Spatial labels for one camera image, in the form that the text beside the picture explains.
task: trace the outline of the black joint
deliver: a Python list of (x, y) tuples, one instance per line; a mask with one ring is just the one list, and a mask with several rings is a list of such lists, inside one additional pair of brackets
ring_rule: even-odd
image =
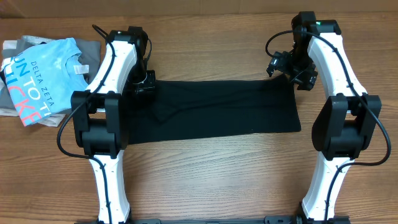
[[(380, 98), (363, 95), (362, 100), (378, 117), (381, 110)], [(355, 120), (346, 120), (347, 111), (356, 116)], [(361, 151), (368, 148), (375, 126), (375, 120), (361, 106), (357, 97), (339, 93), (329, 96), (315, 120), (312, 126), (312, 144), (328, 161), (336, 157), (355, 159)]]
[[(85, 155), (109, 155), (115, 159), (120, 150), (127, 147), (129, 132), (125, 127), (125, 102), (120, 94), (95, 93), (86, 103), (89, 92), (75, 91), (72, 95), (72, 110), (85, 103), (73, 115), (76, 142)], [(97, 108), (105, 109), (106, 119), (93, 119), (89, 113)]]

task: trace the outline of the wooden table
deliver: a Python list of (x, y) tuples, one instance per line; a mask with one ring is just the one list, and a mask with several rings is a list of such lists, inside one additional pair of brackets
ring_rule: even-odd
[[(2, 19), (0, 40), (21, 35), (101, 40), (91, 28), (142, 26), (153, 42), (149, 68), (159, 80), (263, 80), (268, 38), (290, 29), (295, 14), (233, 16)], [(346, 54), (362, 85), (381, 97), (381, 121), (398, 144), (398, 14), (332, 13), (343, 31)], [(292, 36), (276, 39), (290, 50)], [(293, 214), (310, 186), (317, 153), (311, 128), (325, 94), (296, 91), (299, 133), (155, 142), (129, 146), (124, 158), (126, 193), (134, 218), (164, 220), (260, 218)], [(0, 223), (73, 223), (94, 220), (98, 196), (88, 161), (64, 156), (58, 129), (24, 128), (19, 118), (0, 117)], [(73, 126), (66, 149), (82, 153)], [(359, 161), (378, 161), (386, 143), (376, 129)], [(353, 167), (336, 204), (353, 223), (398, 223), (398, 157), (379, 167)]]

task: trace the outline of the black cloth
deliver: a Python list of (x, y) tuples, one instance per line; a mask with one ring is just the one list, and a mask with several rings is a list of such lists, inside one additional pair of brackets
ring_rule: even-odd
[(293, 84), (157, 81), (156, 98), (129, 110), (130, 144), (301, 130)]

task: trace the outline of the white robotic arm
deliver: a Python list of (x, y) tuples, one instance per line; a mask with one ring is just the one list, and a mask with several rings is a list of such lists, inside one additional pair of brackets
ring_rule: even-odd
[[(334, 32), (321, 33), (320, 36), (338, 49), (340, 55), (343, 57), (351, 82), (354, 84), (354, 88), (359, 95), (367, 93), (365, 88), (359, 83), (348, 62), (343, 48), (343, 37)], [(321, 76), (326, 98), (329, 96), (336, 96), (338, 93), (342, 93), (345, 96), (354, 96), (347, 84), (348, 82), (343, 67), (333, 49), (324, 43), (324, 41), (312, 37), (307, 52), (308, 56), (310, 56), (317, 67), (319, 76)]]
[[(351, 65), (348, 62), (343, 48), (342, 36), (334, 32), (322, 33), (320, 36), (325, 38), (338, 49), (339, 53), (343, 57), (355, 90), (360, 95), (366, 93), (366, 90), (359, 83)], [(343, 71), (343, 67), (341, 66), (337, 55), (326, 43), (324, 43), (324, 41), (316, 37), (312, 37), (308, 45), (308, 55), (318, 69), (326, 98), (329, 96), (336, 96), (339, 93), (345, 96), (354, 96), (347, 84), (348, 82)], [(349, 157), (337, 157), (328, 161), (322, 152), (318, 152), (317, 164), (315, 166), (311, 186), (302, 202), (303, 211), (307, 218), (312, 218), (314, 220), (324, 219), (326, 208), (325, 201), (331, 180), (333, 179), (337, 168), (349, 162), (354, 162), (354, 160), (350, 160)], [(336, 199), (348, 169), (349, 166), (343, 169), (333, 186), (328, 207), (328, 218), (333, 218), (335, 216)]]
[[(123, 178), (123, 154), (129, 138), (125, 107), (133, 99), (153, 94), (155, 73), (146, 70), (143, 56), (148, 36), (141, 27), (112, 30), (107, 41), (105, 58), (95, 79), (88, 85), (88, 91), (76, 91), (72, 95), (72, 110), (76, 110), (73, 123), (78, 145), (92, 158), (90, 163), (99, 197), (99, 215), (95, 223), (131, 224), (131, 208)], [(92, 93), (101, 85), (108, 70), (104, 85)], [(106, 119), (90, 118), (88, 113), (93, 111), (106, 113)]]
[[(311, 90), (319, 74), (327, 99), (312, 128), (312, 142), (318, 151), (318, 158), (310, 189), (302, 200), (305, 218), (322, 222), (326, 208), (327, 219), (334, 217), (338, 192), (350, 166), (345, 166), (337, 175), (327, 202), (336, 171), (339, 167), (354, 162), (360, 151), (369, 146), (376, 125), (348, 85), (347, 76), (355, 92), (376, 116), (380, 112), (381, 102), (378, 96), (368, 96), (355, 77), (336, 21), (317, 21), (313, 12), (300, 12), (292, 20), (292, 31), (273, 36), (268, 41), (266, 50), (273, 38), (286, 33), (294, 34), (294, 49), (271, 55), (268, 74), (271, 76), (274, 70), (279, 70), (289, 75), (290, 81), (298, 84), (298, 90)], [(343, 70), (338, 54), (326, 42), (337, 49), (348, 74)], [(347, 113), (356, 116), (356, 119), (346, 121)]]
[[(129, 72), (137, 62), (137, 51), (134, 44), (127, 41), (114, 40), (112, 45), (115, 51), (115, 58), (111, 71), (105, 80), (104, 85), (99, 89), (98, 93), (123, 93), (123, 88), (129, 76)], [(100, 81), (111, 64), (112, 49), (109, 44), (106, 45), (105, 58), (98, 70), (94, 80), (88, 85), (86, 90), (93, 92), (99, 85)]]

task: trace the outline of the cable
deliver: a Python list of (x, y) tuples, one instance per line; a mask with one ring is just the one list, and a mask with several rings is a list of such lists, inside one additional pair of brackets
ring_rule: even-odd
[(345, 75), (346, 75), (347, 83), (348, 83), (348, 86), (349, 86), (350, 90), (354, 93), (355, 97), (357, 97), (357, 99), (358, 99), (359, 102), (361, 103), (361, 106), (363, 106), (363, 107), (366, 109), (366, 111), (372, 116), (373, 120), (374, 120), (374, 121), (376, 122), (376, 124), (379, 126), (381, 132), (383, 133), (384, 138), (386, 139), (387, 152), (386, 152), (386, 155), (384, 156), (384, 158), (381, 159), (379, 162), (350, 162), (350, 163), (347, 163), (347, 164), (343, 164), (343, 165), (341, 165), (339, 168), (337, 168), (336, 173), (335, 173), (335, 175), (333, 176), (333, 179), (331, 180), (331, 183), (330, 183), (330, 186), (329, 186), (329, 190), (328, 190), (328, 195), (327, 195), (327, 198), (326, 198), (326, 210), (325, 210), (325, 217), (324, 217), (323, 222), (324, 222), (324, 223), (328, 223), (328, 210), (329, 210), (329, 201), (330, 201), (331, 190), (332, 190), (333, 185), (334, 185), (335, 182), (336, 182), (337, 176), (338, 176), (338, 174), (341, 172), (341, 170), (343, 170), (343, 168), (344, 168), (344, 167), (347, 167), (347, 166), (378, 166), (378, 165), (381, 165), (381, 164), (385, 163), (385, 162), (388, 160), (388, 158), (390, 157), (390, 155), (391, 155), (391, 141), (390, 141), (390, 137), (389, 137), (389, 135), (388, 135), (386, 129), (384, 128), (384, 126), (383, 126), (382, 123), (380, 122), (379, 118), (377, 118), (377, 116), (369, 109), (369, 107), (368, 107), (368, 105), (365, 103), (365, 101), (360, 97), (360, 95), (359, 95), (359, 94), (356, 92), (356, 90), (354, 89), (354, 84), (351, 82), (351, 79), (350, 79), (350, 77), (349, 77), (349, 75), (348, 75), (347, 67), (346, 67), (346, 65), (345, 65), (345, 63), (344, 63), (343, 58), (341, 57), (341, 55), (340, 55), (338, 49), (337, 49), (335, 46), (333, 46), (333, 44), (331, 44), (329, 41), (327, 41), (327, 40), (324, 39), (323, 37), (321, 37), (321, 36), (319, 36), (319, 35), (316, 35), (316, 34), (313, 34), (313, 33), (311, 33), (311, 32), (301, 31), (301, 30), (287, 30), (287, 31), (279, 32), (279, 33), (273, 35), (273, 36), (267, 41), (267, 44), (266, 44), (266, 52), (267, 52), (267, 55), (269, 55), (270, 57), (275, 57), (275, 56), (271, 55), (271, 53), (269, 53), (269, 51), (268, 51), (269, 43), (270, 43), (273, 39), (275, 39), (276, 37), (278, 37), (278, 36), (280, 36), (280, 35), (283, 35), (283, 34), (289, 34), (289, 33), (307, 34), (307, 35), (316, 37), (316, 38), (322, 40), (324, 43), (326, 43), (326, 44), (334, 51), (334, 53), (336, 53), (336, 55), (337, 55), (337, 57), (338, 57), (338, 59), (339, 59), (339, 61), (340, 61), (340, 63), (341, 63), (341, 66), (343, 67), (343, 70), (344, 70), (344, 73), (345, 73)]
[(149, 49), (149, 53), (147, 58), (145, 58), (145, 65), (146, 65), (146, 70), (148, 70), (148, 61), (150, 59), (150, 53), (152, 53), (152, 41), (150, 40), (150, 38), (148, 38), (149, 44), (150, 44), (150, 49)]
[(101, 89), (101, 87), (104, 85), (104, 82), (106, 80), (106, 77), (108, 77), (109, 72), (111, 71), (113, 62), (114, 62), (114, 58), (115, 58), (115, 51), (114, 51), (114, 47), (112, 45), (111, 42), (108, 42), (108, 34), (101, 28), (99, 28), (98, 26), (93, 24), (93, 28), (95, 31), (97, 31), (97, 33), (99, 33), (102, 38), (105, 40), (105, 44), (109, 44), (109, 46), (112, 49), (112, 58), (111, 58), (111, 63), (109, 64), (108, 69), (106, 70), (104, 77), (102, 78), (102, 80), (100, 81), (98, 87), (86, 98), (86, 100), (84, 102), (82, 102), (81, 104), (79, 104), (71, 113), (70, 115), (66, 118), (65, 122), (61, 125), (60, 129), (58, 130), (58, 134), (57, 134), (57, 146), (59, 148), (59, 150), (64, 153), (67, 156), (70, 157), (76, 157), (76, 158), (83, 158), (83, 159), (91, 159), (95, 162), (97, 162), (99, 164), (99, 168), (102, 170), (102, 174), (103, 174), (103, 178), (104, 178), (104, 189), (105, 189), (105, 201), (106, 201), (106, 207), (108, 208), (108, 216), (109, 216), (109, 224), (112, 224), (112, 215), (111, 215), (111, 207), (110, 207), (110, 202), (109, 202), (109, 196), (108, 196), (108, 183), (106, 181), (106, 173), (105, 173), (105, 165), (102, 164), (102, 162), (93, 157), (93, 156), (86, 156), (86, 155), (79, 155), (79, 154), (74, 154), (74, 153), (70, 153), (67, 152), (66, 150), (64, 150), (64, 148), (61, 145), (61, 135), (63, 130), (65, 129), (65, 126), (68, 124), (68, 122), (71, 120), (71, 118), (73, 117), (73, 115), (76, 113), (76, 111), (78, 111), (84, 104), (86, 104), (90, 99), (92, 99), (92, 97)]

